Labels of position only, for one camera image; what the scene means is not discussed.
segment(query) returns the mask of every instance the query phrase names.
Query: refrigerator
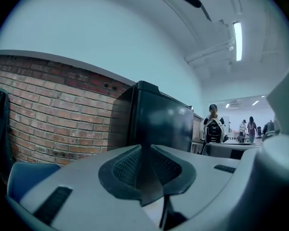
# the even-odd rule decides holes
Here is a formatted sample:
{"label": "refrigerator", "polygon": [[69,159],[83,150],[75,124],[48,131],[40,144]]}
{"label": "refrigerator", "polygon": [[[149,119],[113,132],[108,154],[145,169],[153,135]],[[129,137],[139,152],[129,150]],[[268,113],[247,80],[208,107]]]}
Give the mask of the refrigerator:
{"label": "refrigerator", "polygon": [[139,81],[113,103],[108,150],[130,145],[164,145],[190,152],[194,109]]}

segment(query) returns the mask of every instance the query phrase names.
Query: chair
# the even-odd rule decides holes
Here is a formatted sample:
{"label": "chair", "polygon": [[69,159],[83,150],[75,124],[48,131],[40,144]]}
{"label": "chair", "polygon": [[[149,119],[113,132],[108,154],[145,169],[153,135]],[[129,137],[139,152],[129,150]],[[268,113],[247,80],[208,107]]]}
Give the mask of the chair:
{"label": "chair", "polygon": [[32,187],[59,169],[60,166],[57,164],[16,162],[9,176],[7,195],[19,203]]}

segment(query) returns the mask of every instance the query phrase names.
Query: light fixture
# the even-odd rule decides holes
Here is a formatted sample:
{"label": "light fixture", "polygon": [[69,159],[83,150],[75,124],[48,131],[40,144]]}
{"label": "light fixture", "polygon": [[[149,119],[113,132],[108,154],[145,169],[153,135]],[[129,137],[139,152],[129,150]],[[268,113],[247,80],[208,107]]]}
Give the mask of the light fixture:
{"label": "light fixture", "polygon": [[240,22],[233,22],[233,27],[236,35],[236,60],[241,61],[243,51],[242,25]]}

